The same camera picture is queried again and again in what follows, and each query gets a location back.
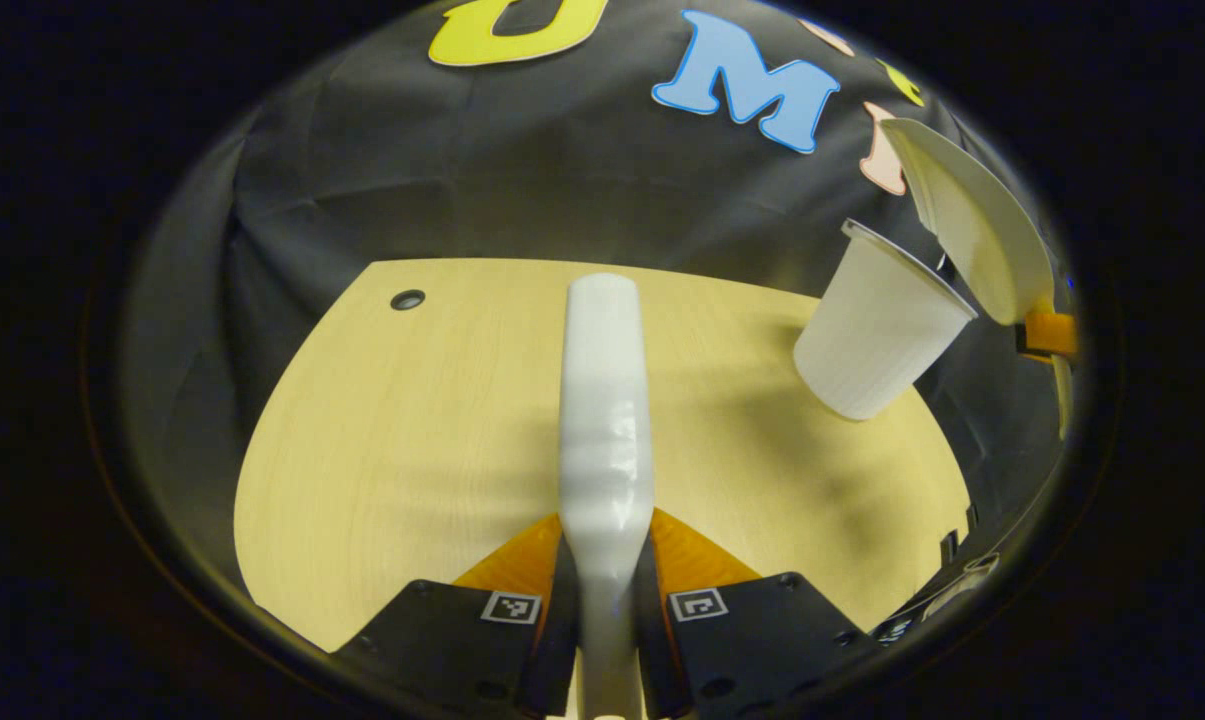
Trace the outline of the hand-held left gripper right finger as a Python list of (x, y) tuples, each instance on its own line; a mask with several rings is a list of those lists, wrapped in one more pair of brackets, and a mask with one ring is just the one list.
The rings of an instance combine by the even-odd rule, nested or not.
[(634, 576), (649, 719), (771, 719), (878, 644), (798, 571), (765, 577), (665, 511)]

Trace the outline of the white dustpan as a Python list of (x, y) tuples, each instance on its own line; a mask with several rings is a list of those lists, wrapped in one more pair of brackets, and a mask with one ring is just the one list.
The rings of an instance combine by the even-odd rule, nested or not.
[(1022, 203), (991, 169), (918, 120), (878, 124), (934, 234), (987, 315), (1001, 325), (1056, 313), (1053, 265)]

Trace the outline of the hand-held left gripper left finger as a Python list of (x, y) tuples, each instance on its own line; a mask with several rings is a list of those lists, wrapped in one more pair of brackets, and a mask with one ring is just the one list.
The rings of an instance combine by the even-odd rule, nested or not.
[(408, 582), (337, 661), (424, 712), (548, 719), (568, 714), (576, 647), (576, 563), (551, 514), (455, 582)]

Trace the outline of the white ribbed garbage bin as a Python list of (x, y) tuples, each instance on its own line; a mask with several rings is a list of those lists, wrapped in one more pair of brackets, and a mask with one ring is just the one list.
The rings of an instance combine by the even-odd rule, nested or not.
[(831, 413), (868, 421), (931, 368), (978, 311), (925, 264), (854, 219), (799, 334), (797, 373)]

